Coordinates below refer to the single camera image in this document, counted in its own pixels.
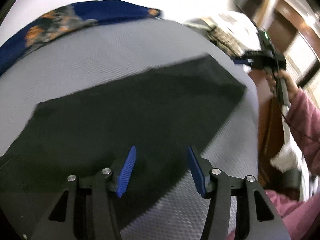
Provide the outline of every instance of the blue fabric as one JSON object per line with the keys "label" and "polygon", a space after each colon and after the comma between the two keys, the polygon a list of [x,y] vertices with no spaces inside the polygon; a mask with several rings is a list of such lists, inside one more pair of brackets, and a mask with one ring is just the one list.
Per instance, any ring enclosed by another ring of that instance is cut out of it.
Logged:
{"label": "blue fabric", "polygon": [[57,8],[22,28],[0,47],[0,76],[18,59],[72,31],[160,14],[160,10],[120,0],[78,2]]}

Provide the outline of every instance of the blue gripper pad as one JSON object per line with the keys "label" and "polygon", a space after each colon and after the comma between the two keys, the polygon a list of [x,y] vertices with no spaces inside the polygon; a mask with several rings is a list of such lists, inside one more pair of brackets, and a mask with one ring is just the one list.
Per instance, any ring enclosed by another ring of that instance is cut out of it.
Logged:
{"label": "blue gripper pad", "polygon": [[134,163],[136,162],[137,151],[134,146],[131,147],[131,150],[128,154],[127,159],[124,162],[124,165],[118,176],[118,187],[116,190],[117,197],[121,197],[123,193],[126,192],[129,180],[131,177],[131,172],[133,170]]}
{"label": "blue gripper pad", "polygon": [[196,185],[197,192],[202,197],[204,197],[204,195],[206,194],[204,174],[200,168],[198,160],[191,146],[188,147],[187,154],[188,154],[189,168],[192,174],[193,181]]}

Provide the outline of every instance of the black fabric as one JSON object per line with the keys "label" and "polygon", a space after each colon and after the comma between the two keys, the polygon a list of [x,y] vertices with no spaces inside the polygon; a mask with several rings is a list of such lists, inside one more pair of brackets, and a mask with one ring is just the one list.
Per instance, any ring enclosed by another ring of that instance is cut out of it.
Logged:
{"label": "black fabric", "polygon": [[93,175],[134,145],[137,161],[127,192],[114,199],[123,228],[181,179],[187,146],[202,152],[244,91],[204,55],[39,103],[0,158],[0,207],[13,224],[20,211],[8,194],[23,192],[25,212],[39,220],[70,174]]}

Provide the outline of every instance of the silver screw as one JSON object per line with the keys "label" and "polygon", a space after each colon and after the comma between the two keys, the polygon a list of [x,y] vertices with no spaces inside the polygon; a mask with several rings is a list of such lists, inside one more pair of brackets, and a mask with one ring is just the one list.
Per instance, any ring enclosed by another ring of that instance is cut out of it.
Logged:
{"label": "silver screw", "polygon": [[105,174],[105,175],[108,175],[108,174],[111,173],[111,169],[109,169],[109,168],[104,168],[104,169],[102,170],[102,173]]}
{"label": "silver screw", "polygon": [[211,171],[213,174],[215,175],[219,175],[221,173],[221,171],[219,169],[212,169]]}
{"label": "silver screw", "polygon": [[254,176],[251,176],[251,175],[247,176],[247,181],[254,182],[255,181]]}
{"label": "silver screw", "polygon": [[76,179],[76,176],[75,175],[70,175],[68,176],[68,180],[69,181],[74,181]]}

